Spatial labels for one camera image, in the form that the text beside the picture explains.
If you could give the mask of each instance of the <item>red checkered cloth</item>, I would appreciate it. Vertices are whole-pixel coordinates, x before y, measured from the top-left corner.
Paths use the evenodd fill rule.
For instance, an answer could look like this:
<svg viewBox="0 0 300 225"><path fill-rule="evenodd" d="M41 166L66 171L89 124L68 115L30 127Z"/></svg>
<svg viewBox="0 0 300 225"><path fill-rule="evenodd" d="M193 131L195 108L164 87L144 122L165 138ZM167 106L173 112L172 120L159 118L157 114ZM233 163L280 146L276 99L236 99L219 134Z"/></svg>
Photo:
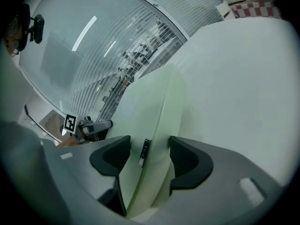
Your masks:
<svg viewBox="0 0 300 225"><path fill-rule="evenodd" d="M236 18L274 17L281 19L279 9L270 1L250 1L230 6Z"/></svg>

